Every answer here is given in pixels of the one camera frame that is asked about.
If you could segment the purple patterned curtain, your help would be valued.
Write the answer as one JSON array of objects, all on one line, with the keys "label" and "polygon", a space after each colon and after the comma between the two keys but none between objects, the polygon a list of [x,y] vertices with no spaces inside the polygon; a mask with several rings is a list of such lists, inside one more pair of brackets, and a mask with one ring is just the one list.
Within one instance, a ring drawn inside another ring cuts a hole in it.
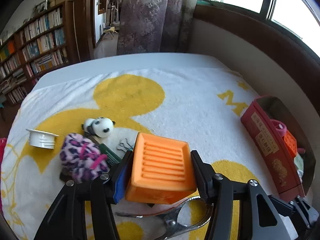
[{"label": "purple patterned curtain", "polygon": [[122,0],[117,53],[183,53],[197,0]]}]

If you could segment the purple leopard scrunchie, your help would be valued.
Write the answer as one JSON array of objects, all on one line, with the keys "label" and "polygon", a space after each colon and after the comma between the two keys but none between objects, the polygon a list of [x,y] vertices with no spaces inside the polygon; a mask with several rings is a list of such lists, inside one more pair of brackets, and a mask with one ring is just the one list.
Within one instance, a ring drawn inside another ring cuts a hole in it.
[{"label": "purple leopard scrunchie", "polygon": [[76,183],[92,181],[110,171],[107,155],[90,139],[78,133],[66,135],[59,153],[62,168]]}]

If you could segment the orange cube in box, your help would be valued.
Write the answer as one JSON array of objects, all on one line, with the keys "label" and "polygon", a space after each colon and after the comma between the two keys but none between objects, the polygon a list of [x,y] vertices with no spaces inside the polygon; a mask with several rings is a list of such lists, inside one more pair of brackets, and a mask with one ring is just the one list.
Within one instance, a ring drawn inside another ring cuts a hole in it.
[{"label": "orange cube in box", "polygon": [[285,135],[283,136],[283,141],[290,156],[294,159],[297,155],[297,141],[289,130],[287,130]]}]

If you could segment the wooden bookshelf with books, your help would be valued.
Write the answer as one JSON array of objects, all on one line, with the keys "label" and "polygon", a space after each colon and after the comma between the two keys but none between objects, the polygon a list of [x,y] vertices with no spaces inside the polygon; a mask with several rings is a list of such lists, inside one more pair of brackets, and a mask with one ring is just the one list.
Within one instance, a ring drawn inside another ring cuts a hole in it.
[{"label": "wooden bookshelf with books", "polygon": [[1,45],[1,95],[14,106],[45,74],[79,62],[74,2],[41,12]]}]

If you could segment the wooden door frame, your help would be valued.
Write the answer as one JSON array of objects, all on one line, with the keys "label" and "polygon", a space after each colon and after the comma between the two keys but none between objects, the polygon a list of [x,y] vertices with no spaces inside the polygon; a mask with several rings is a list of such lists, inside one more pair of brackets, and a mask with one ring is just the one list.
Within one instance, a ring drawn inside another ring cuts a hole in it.
[{"label": "wooden door frame", "polygon": [[107,0],[75,0],[75,34],[80,61],[96,58],[96,51],[104,35]]}]

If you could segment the panda figurine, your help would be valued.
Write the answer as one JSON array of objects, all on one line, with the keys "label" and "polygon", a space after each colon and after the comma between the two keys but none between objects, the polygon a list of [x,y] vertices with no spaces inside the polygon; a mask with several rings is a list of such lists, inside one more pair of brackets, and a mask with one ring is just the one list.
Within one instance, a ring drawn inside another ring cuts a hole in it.
[{"label": "panda figurine", "polygon": [[99,138],[107,138],[114,130],[116,122],[105,117],[88,118],[81,124],[84,132]]}]

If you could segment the white plastic cap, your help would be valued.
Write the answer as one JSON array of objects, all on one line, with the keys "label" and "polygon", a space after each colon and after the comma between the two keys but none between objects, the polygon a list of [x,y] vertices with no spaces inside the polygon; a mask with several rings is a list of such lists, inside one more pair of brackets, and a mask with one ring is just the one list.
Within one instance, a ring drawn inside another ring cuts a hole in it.
[{"label": "white plastic cap", "polygon": [[27,129],[29,132],[29,145],[53,150],[55,148],[55,139],[59,135],[35,129]]}]

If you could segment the green cosmetic tube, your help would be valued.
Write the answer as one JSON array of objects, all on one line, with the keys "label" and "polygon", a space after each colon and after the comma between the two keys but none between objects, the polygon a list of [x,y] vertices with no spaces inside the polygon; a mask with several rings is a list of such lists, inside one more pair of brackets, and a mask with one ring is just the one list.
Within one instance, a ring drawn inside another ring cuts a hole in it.
[{"label": "green cosmetic tube", "polygon": [[112,167],[116,164],[119,164],[121,162],[121,158],[117,156],[110,148],[108,148],[105,144],[100,143],[87,132],[84,132],[84,136],[90,140],[92,140],[99,148],[101,154],[104,154],[107,156],[107,164],[109,167]]}]

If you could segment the dark wooden headboard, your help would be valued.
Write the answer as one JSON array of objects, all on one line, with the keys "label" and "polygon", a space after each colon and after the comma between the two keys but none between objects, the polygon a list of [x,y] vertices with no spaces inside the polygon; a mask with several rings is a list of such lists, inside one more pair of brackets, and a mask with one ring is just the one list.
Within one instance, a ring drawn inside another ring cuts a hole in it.
[{"label": "dark wooden headboard", "polygon": [[319,112],[319,57],[288,30],[257,13],[209,3],[196,5],[194,17],[257,47],[289,74]]}]

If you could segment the window with dark frame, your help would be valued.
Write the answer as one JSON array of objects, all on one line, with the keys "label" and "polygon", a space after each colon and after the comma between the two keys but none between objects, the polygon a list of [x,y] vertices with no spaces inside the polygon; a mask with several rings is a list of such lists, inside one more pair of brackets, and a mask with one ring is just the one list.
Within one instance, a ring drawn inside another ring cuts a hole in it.
[{"label": "window with dark frame", "polygon": [[197,0],[196,4],[248,16],[319,56],[319,0]]}]

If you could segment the large metal spring clamp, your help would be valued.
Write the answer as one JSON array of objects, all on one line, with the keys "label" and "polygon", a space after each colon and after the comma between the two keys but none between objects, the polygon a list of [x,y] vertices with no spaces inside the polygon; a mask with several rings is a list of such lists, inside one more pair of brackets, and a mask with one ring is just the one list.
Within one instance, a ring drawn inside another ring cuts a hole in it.
[{"label": "large metal spring clamp", "polygon": [[[189,206],[190,204],[200,204],[200,207],[204,208],[204,214],[200,219],[196,221],[196,223],[187,225],[179,222],[179,215],[184,214],[182,211],[185,206]],[[136,218],[136,219],[147,219],[147,218],[157,218],[161,220],[162,225],[165,228],[165,232],[163,235],[157,237],[156,239],[171,239],[173,237],[182,235],[184,233],[197,230],[205,226],[211,218],[213,211],[213,206],[206,204],[206,202],[200,196],[190,197],[180,204],[173,206],[165,211],[159,211],[153,214],[133,214],[133,213],[124,213],[124,212],[116,212],[115,215],[118,217],[125,218]]]}]

